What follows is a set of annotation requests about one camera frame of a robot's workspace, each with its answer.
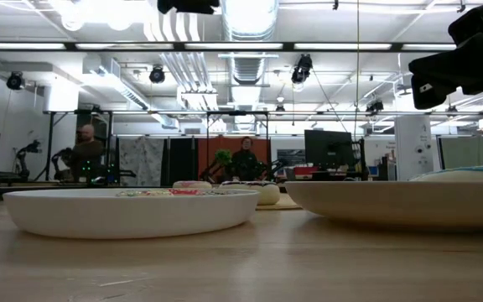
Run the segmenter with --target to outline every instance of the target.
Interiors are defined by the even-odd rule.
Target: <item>white bowl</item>
[[[338,221],[420,229],[483,229],[483,183],[287,182],[305,210]]]
[[[116,197],[120,189],[32,190],[3,195],[16,226],[39,235],[123,239],[210,232],[247,221],[258,192]]]

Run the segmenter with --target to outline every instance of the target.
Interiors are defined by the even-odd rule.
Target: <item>person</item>
[[[257,178],[257,156],[251,151],[252,139],[244,137],[241,149],[232,155],[232,176],[234,180],[253,181]]]
[[[94,139],[94,127],[90,124],[81,127],[78,130],[77,144],[72,149],[72,156],[67,163],[74,181],[80,181],[81,171],[86,161],[90,162],[93,169],[99,167],[103,153],[103,143]]]

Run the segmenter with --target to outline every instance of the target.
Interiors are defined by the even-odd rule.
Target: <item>curtain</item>
[[[163,139],[120,138],[119,169],[131,170],[137,175],[121,177],[121,185],[159,187],[163,155]]]

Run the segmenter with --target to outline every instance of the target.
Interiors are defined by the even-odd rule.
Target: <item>camera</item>
[[[165,81],[164,67],[161,65],[155,65],[152,68],[152,72],[148,77],[150,81],[154,84],[161,84]]]
[[[312,69],[312,59],[310,55],[301,55],[298,64],[293,68],[292,83],[303,84],[310,76]]]
[[[483,5],[473,8],[449,26],[455,50],[413,60],[411,85],[417,109],[443,104],[461,87],[466,95],[483,92]]]
[[[7,87],[10,90],[20,91],[25,86],[21,71],[13,71],[7,79]]]

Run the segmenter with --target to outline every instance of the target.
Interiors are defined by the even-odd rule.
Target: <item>wooden table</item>
[[[259,211],[220,232],[80,241],[19,232],[0,203],[0,301],[483,301],[483,233]]]

